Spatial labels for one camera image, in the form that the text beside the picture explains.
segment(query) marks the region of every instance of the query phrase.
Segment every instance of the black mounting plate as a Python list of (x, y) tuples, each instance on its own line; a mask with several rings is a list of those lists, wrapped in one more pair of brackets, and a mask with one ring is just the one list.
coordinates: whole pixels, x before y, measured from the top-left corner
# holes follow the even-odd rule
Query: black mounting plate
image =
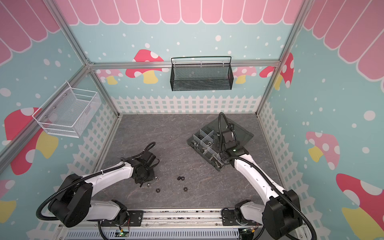
[(239, 223), (235, 216), (235, 210), (223, 209), (221, 211), (223, 226), (256, 226), (255, 221), (245, 220), (245, 222)]
[[(128, 210), (128, 213), (130, 216), (129, 226), (130, 227), (141, 226), (141, 221), (143, 220), (144, 211), (130, 211), (130, 210)], [(102, 227), (116, 227), (116, 224), (112, 223), (110, 220), (103, 220), (101, 222), (101, 226)]]

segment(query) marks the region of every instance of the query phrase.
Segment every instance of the wire basket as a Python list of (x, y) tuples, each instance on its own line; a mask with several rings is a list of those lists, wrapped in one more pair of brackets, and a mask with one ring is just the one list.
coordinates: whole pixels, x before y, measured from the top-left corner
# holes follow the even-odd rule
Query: wire basket
[(44, 131), (79, 138), (101, 106), (101, 100), (98, 92), (69, 86), (39, 113), (45, 104), (32, 115)]
[(232, 89), (231, 59), (230, 56), (171, 58), (170, 85), (172, 91)]

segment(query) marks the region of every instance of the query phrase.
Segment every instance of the mushroom illustration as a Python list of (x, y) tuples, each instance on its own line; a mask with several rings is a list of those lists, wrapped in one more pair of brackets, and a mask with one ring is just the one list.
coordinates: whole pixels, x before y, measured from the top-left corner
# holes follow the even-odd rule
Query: mushroom illustration
[(123, 74), (118, 69), (99, 69), (96, 71), (96, 73), (103, 83), (105, 82), (105, 79), (107, 79), (107, 83), (109, 85), (116, 85), (118, 83), (114, 76), (123, 76)]
[(324, 155), (329, 168), (334, 170), (340, 159), (340, 147), (336, 137), (321, 132), (307, 132), (306, 138), (308, 142), (314, 145), (313, 148), (308, 149), (312, 160), (318, 162)]
[(340, 190), (358, 208), (343, 207), (341, 211), (359, 239), (384, 237), (384, 191), (346, 174), (336, 175)]
[[(14, 180), (0, 180), (0, 199), (13, 187)], [(16, 201), (0, 201), (0, 223), (5, 223), (16, 208)]]
[[(289, 53), (288, 58), (285, 61), (285, 64), (283, 66), (283, 69), (281, 70), (280, 75), (277, 77), (277, 80), (274, 85), (277, 91), (280, 90), (280, 84), (283, 79), (284, 79), (285, 86), (287, 88), (291, 86), (293, 71), (294, 71), (293, 67), (294, 67), (293, 55), (292, 53)], [(272, 75), (272, 72), (273, 72), (273, 67), (268, 66), (260, 72), (260, 77), (262, 78), (269, 77)]]
[[(3, 145), (8, 144), (17, 136), (33, 119), (32, 114), (36, 110), (38, 110), (38, 108), (19, 109), (5, 118), (4, 127), (7, 140), (3, 141)], [(52, 156), (58, 145), (59, 139), (57, 137), (47, 134), (43, 129), (39, 129), (20, 153), (12, 160), (11, 169), (13, 173), (16, 175), (26, 173), (32, 166), (36, 150), (39, 150), (43, 156), (48, 159)]]
[[(133, 62), (163, 62), (164, 60), (159, 57), (156, 53), (141, 49), (137, 52), (135, 58), (133, 59)], [(157, 83), (159, 80), (155, 76), (154, 71), (161, 71), (161, 72), (168, 72), (168, 68), (147, 68), (147, 69), (127, 69), (125, 72), (125, 75), (129, 78), (136, 78), (143, 74), (144, 76), (144, 83), (146, 84), (154, 84)]]
[(255, 67), (239, 67), (235, 68), (233, 71), (233, 76), (237, 77), (236, 84), (243, 84), (245, 83), (245, 76), (256, 76), (257, 71)]

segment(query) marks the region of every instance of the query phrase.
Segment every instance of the gray tabletop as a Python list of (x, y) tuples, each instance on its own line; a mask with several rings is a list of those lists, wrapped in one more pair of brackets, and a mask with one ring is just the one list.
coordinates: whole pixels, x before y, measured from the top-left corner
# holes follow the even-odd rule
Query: gray tabletop
[[(150, 152), (160, 159), (154, 168), (159, 180), (151, 188), (139, 187), (134, 179), (119, 181), (97, 193), (93, 200), (116, 199), (129, 209), (234, 207), (250, 199), (263, 204), (256, 190), (232, 166), (216, 171), (199, 156), (186, 140), (218, 114), (143, 114), (124, 115), (107, 153), (102, 169), (119, 162), (121, 157), (140, 153), (150, 142)], [(226, 114), (255, 136), (245, 145), (255, 162), (280, 183), (255, 114)]]

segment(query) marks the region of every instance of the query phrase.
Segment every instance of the work surface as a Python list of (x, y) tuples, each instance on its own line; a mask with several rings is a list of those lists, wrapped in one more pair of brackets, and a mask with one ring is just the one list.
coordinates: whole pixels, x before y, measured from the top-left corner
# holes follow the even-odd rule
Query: work surface
[[(234, 207), (250, 199), (263, 204), (248, 180), (231, 165), (216, 171), (187, 145), (187, 139), (218, 114), (146, 114), (124, 115), (109, 148), (102, 169), (121, 157), (140, 153), (150, 142), (150, 152), (160, 159), (154, 168), (157, 181), (151, 187), (139, 187), (134, 179), (117, 182), (97, 193), (93, 200), (116, 199), (129, 209)], [(255, 162), (275, 182), (280, 183), (255, 114), (226, 114), (228, 118), (255, 136), (245, 145)]]

